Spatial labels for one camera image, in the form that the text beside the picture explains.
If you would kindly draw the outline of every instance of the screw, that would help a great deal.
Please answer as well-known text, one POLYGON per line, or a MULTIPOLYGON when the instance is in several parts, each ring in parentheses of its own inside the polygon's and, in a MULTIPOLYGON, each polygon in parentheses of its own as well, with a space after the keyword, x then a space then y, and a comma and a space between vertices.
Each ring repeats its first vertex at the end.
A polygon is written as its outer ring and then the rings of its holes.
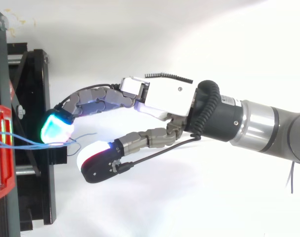
POLYGON ((19 119, 22 119, 25 115, 26 111, 23 109, 23 106, 17 106, 17 116, 19 119))
POLYGON ((0 16, 0 30, 6 31, 8 29, 8 19, 5 16, 0 16))
POLYGON ((44 56, 44 62, 45 62, 45 64, 48 64, 48 63, 49 63, 49 56, 48 56, 48 54, 46 54, 46 55, 44 56))

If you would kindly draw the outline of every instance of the black stand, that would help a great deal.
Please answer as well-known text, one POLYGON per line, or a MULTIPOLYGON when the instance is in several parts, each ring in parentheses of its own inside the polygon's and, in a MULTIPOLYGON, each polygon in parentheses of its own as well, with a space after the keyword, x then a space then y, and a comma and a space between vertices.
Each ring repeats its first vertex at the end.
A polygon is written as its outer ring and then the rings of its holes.
MULTIPOLYGON (((42 119, 50 109, 47 54, 28 52, 26 43, 7 45, 1 29, 0 104, 12 107, 14 133, 41 142, 42 119)), ((14 144, 26 143, 14 139, 14 144)), ((67 163, 67 148, 15 150, 15 162, 17 187, 0 200, 0 237, 19 237, 33 229, 32 220, 55 221, 53 165, 67 163)))

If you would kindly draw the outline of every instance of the red box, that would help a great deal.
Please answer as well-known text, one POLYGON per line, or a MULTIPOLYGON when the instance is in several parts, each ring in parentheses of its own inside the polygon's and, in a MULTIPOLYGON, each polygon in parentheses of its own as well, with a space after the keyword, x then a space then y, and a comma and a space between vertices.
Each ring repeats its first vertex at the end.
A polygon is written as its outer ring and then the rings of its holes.
MULTIPOLYGON (((0 105, 0 132, 12 132, 11 109, 0 105)), ((13 144, 12 136, 0 135, 0 141, 13 144)), ((0 148, 0 198, 15 187, 13 149, 0 148)))

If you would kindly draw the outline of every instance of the robotic hand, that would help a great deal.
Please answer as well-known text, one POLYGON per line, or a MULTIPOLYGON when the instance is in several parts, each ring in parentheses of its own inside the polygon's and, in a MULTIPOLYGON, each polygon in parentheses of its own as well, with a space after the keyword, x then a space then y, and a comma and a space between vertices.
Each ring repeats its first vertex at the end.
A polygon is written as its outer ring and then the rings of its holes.
POLYGON ((247 100, 220 95, 217 84, 193 81, 170 74, 149 74, 144 79, 124 78, 121 84, 102 84, 81 89, 48 111, 41 130, 43 142, 65 142, 77 117, 120 107, 131 108, 166 121, 166 128, 132 132, 112 143, 97 141, 82 149, 77 165, 85 180, 97 183, 121 174, 138 163, 201 136, 300 163, 300 114, 247 100), (192 139, 171 146, 183 132, 192 139), (143 147, 162 148, 135 162, 121 158, 143 147))

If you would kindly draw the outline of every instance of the white wall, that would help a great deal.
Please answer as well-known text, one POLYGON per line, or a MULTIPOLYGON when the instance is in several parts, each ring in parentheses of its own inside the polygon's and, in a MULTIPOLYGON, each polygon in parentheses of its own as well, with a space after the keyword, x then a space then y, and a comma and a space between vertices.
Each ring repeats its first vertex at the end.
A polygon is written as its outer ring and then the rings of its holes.
MULTIPOLYGON (((0 11, 9 42, 50 55, 52 106, 87 85, 164 71, 300 112, 300 0, 2 0, 0 11)), ((123 109, 79 118, 74 137, 98 132, 85 146, 159 126, 123 109)), ((56 222, 22 236, 300 237, 300 165, 290 195, 287 160, 205 139, 95 185, 75 160, 55 167, 56 222)))

